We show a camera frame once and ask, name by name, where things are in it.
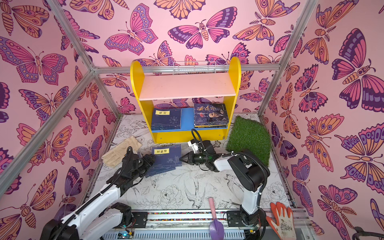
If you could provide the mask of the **navy book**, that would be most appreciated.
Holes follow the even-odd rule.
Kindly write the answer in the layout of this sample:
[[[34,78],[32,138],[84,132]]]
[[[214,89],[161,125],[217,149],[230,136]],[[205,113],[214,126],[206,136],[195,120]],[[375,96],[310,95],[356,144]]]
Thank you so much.
[[[178,130],[181,128],[181,109],[154,109],[151,129],[153,131]]]
[[[172,169],[173,167],[180,167],[182,162],[180,157],[182,156],[181,145],[171,145],[163,147],[153,147],[152,154],[155,157],[155,163],[153,168],[156,169]]]
[[[169,171],[175,170],[176,167],[165,167],[165,168],[151,168],[145,175],[146,178],[158,175],[158,174],[163,174]]]

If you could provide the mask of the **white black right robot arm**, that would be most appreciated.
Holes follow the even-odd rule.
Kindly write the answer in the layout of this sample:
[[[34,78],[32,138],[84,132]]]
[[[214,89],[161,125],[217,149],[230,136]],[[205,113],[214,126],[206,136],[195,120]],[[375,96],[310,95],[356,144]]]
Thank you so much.
[[[270,170],[250,150],[229,154],[215,152],[210,141],[202,140],[196,129],[191,130],[193,139],[188,145],[193,150],[180,158],[189,165],[199,166],[202,171],[222,172],[232,170],[244,188],[240,216],[247,226],[261,226],[266,221],[261,208],[262,193],[267,185]]]

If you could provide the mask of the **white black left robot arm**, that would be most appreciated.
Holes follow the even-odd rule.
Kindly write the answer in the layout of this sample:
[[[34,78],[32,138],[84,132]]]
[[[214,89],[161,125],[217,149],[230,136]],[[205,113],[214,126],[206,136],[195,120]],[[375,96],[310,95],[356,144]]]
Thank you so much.
[[[122,159],[122,167],[107,180],[102,189],[80,207],[52,219],[43,228],[42,240],[98,240],[115,227],[134,225],[132,208],[118,199],[135,187],[155,163],[153,154],[140,156],[132,147]]]

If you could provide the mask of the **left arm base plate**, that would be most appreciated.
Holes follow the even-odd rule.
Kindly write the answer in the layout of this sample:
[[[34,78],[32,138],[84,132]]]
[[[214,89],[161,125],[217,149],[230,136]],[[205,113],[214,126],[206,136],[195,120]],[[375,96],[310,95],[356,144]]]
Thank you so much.
[[[132,212],[131,229],[144,229],[148,222],[148,212]]]

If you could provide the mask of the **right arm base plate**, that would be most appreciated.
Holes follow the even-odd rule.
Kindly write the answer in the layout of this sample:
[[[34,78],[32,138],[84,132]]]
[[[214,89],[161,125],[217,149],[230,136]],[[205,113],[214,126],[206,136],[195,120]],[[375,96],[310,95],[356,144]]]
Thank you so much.
[[[245,211],[227,211],[227,223],[229,227],[260,227],[262,215],[260,211],[249,215]]]

